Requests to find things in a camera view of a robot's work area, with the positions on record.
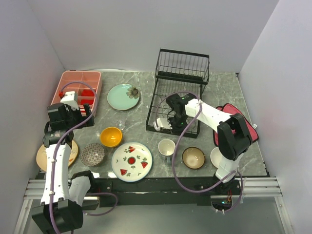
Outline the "orange bowl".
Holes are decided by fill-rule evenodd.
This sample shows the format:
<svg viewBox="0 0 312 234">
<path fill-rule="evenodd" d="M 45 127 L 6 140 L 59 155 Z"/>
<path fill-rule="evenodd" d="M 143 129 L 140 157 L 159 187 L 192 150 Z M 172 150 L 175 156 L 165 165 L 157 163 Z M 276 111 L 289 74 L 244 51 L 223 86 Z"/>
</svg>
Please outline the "orange bowl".
<svg viewBox="0 0 312 234">
<path fill-rule="evenodd" d="M 100 134 L 100 142 L 109 148 L 117 147 L 122 141 L 122 132 L 117 127 L 108 127 Z"/>
</svg>

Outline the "clear faceted drinking glass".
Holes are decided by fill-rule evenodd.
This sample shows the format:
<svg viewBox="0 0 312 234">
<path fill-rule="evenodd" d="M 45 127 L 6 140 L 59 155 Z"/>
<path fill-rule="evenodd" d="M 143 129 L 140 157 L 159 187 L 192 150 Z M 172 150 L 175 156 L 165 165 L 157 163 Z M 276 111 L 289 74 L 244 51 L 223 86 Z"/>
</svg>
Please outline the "clear faceted drinking glass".
<svg viewBox="0 0 312 234">
<path fill-rule="evenodd" d="M 126 127 L 126 113 L 124 111 L 116 110 L 115 111 L 115 126 L 121 131 Z"/>
</svg>

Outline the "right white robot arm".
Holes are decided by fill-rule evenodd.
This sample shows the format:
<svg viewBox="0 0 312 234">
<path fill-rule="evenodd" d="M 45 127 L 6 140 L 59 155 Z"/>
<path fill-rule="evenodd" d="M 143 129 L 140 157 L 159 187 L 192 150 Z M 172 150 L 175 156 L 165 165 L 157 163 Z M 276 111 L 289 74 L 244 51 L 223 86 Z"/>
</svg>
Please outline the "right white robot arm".
<svg viewBox="0 0 312 234">
<path fill-rule="evenodd" d="M 228 114 L 205 102 L 197 95 L 188 93 L 181 97 L 175 92 L 165 98 L 166 103 L 178 117 L 192 117 L 213 129 L 218 136 L 218 150 L 222 159 L 215 173 L 214 190 L 225 194 L 231 187 L 238 164 L 252 145 L 253 140 L 242 114 Z"/>
</svg>

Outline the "black wire dish rack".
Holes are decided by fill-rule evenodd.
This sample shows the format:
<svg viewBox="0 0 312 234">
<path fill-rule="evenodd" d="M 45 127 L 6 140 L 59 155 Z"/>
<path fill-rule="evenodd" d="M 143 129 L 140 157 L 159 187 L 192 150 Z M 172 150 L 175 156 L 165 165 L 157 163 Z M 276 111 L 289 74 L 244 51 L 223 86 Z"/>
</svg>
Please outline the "black wire dish rack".
<svg viewBox="0 0 312 234">
<path fill-rule="evenodd" d="M 210 57 L 207 54 L 161 48 L 157 57 L 155 87 L 146 119 L 146 130 L 155 132 L 154 122 L 163 120 L 159 132 L 179 135 L 190 124 L 185 136 L 197 138 L 199 121 L 192 122 L 184 105 L 202 97 L 209 82 Z"/>
</svg>

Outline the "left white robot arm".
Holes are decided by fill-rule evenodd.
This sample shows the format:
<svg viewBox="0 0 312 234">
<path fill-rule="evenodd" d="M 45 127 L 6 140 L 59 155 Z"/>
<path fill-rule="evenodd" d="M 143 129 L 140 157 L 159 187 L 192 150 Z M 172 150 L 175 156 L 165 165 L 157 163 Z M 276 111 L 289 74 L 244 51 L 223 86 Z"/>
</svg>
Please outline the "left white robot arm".
<svg viewBox="0 0 312 234">
<path fill-rule="evenodd" d="M 74 129 L 94 125 L 88 104 L 86 115 L 79 108 L 57 103 L 47 108 L 49 121 L 42 139 L 46 151 L 46 179 L 40 205 L 32 209 L 32 219 L 44 234 L 60 234 L 79 229 L 83 224 L 84 197 L 94 195 L 97 183 L 90 171 L 68 177 Z"/>
</svg>

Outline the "white grey mug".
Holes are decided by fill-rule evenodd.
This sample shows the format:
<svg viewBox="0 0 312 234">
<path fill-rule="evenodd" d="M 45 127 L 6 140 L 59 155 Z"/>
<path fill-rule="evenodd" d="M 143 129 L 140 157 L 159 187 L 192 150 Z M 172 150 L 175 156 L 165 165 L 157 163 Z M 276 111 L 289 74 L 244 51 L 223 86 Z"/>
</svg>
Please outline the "white grey mug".
<svg viewBox="0 0 312 234">
<path fill-rule="evenodd" d="M 176 144 L 171 139 L 163 139 L 158 143 L 160 157 L 167 163 L 167 165 L 171 165 L 172 155 L 175 148 Z"/>
</svg>

